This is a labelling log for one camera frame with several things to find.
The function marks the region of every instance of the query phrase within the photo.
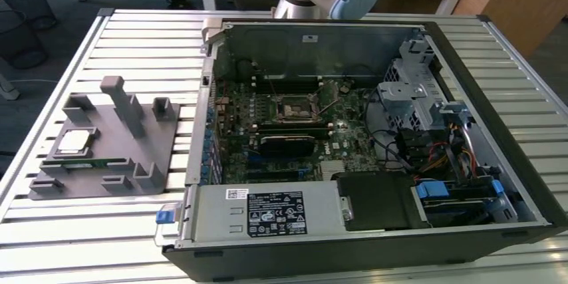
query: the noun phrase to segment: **metal table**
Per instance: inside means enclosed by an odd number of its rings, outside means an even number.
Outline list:
[[[198,88],[199,28],[206,17],[266,18],[267,13],[117,10],[95,18],[53,95],[0,182],[1,283],[191,283],[153,243],[154,213],[182,198],[183,167]],[[369,15],[373,20],[435,21],[507,125],[547,187],[568,210],[568,109],[490,22],[475,17]],[[27,199],[27,185],[51,147],[65,97],[94,104],[105,75],[126,79],[141,103],[167,96],[182,105],[166,193],[77,200]],[[447,87],[454,85],[445,75]],[[165,236],[174,234],[165,230]],[[568,233],[509,247],[473,263],[263,279],[247,283],[568,282]]]

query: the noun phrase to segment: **motherboard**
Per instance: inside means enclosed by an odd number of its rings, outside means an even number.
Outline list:
[[[221,183],[318,181],[378,170],[362,121],[369,92],[347,78],[219,81]]]

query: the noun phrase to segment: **power supply label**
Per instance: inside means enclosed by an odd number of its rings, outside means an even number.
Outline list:
[[[247,236],[307,234],[301,192],[247,194]]]

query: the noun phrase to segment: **blue tab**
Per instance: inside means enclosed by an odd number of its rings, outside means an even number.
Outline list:
[[[505,189],[502,188],[502,184],[499,183],[498,180],[490,181],[490,184],[493,185],[493,189],[494,189],[494,192],[497,192],[497,194],[505,193]]]
[[[157,211],[155,212],[155,224],[171,224],[174,223],[173,211]]]
[[[439,198],[449,196],[446,187],[442,181],[423,181],[417,186],[418,198]]]
[[[423,199],[427,196],[426,188],[423,187],[423,184],[418,184],[415,186],[415,192],[418,193],[418,198]]]

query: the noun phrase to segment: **wire mesh trash can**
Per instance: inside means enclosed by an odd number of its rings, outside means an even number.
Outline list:
[[[34,30],[45,30],[57,24],[46,0],[3,0],[11,10],[21,11]]]
[[[39,65],[46,51],[21,11],[0,11],[0,57],[15,69]]]

